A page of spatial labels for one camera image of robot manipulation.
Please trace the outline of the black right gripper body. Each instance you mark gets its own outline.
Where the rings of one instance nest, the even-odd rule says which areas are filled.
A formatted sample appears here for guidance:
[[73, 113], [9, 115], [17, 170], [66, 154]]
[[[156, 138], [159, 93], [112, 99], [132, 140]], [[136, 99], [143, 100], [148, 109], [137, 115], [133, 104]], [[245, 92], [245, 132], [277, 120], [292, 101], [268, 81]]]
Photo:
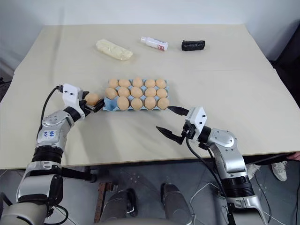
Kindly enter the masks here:
[[178, 144], [182, 144], [184, 139], [193, 139], [195, 136], [197, 129], [196, 126], [194, 124], [189, 124], [187, 122], [185, 122], [184, 126], [183, 126], [183, 130], [181, 132], [181, 135], [179, 136], [177, 143]]

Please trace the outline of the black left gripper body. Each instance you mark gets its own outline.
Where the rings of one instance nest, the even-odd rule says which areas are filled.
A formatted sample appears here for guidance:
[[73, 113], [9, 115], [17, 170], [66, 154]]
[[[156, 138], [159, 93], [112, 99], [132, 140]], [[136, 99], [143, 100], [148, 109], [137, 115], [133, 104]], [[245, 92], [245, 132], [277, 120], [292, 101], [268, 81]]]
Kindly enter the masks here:
[[84, 115], [88, 116], [90, 114], [91, 110], [89, 108], [87, 108], [86, 105], [87, 105], [86, 100], [79, 101], [79, 106], [82, 109], [82, 111], [84, 112]]

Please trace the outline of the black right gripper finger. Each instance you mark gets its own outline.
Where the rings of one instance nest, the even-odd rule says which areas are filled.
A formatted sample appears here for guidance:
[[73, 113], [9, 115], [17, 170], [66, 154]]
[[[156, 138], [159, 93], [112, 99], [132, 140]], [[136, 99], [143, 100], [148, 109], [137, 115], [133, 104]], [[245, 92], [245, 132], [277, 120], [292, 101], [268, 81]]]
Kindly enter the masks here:
[[175, 141], [176, 143], [182, 143], [182, 137], [181, 136], [177, 136], [177, 135], [174, 135], [172, 133], [172, 131], [166, 129], [166, 128], [163, 128], [163, 127], [158, 127], [156, 126], [157, 130], [162, 133], [165, 137], [167, 137], [168, 139], [172, 140], [172, 141]]
[[189, 110], [178, 106], [168, 106], [167, 108], [180, 116], [187, 116], [189, 113]]

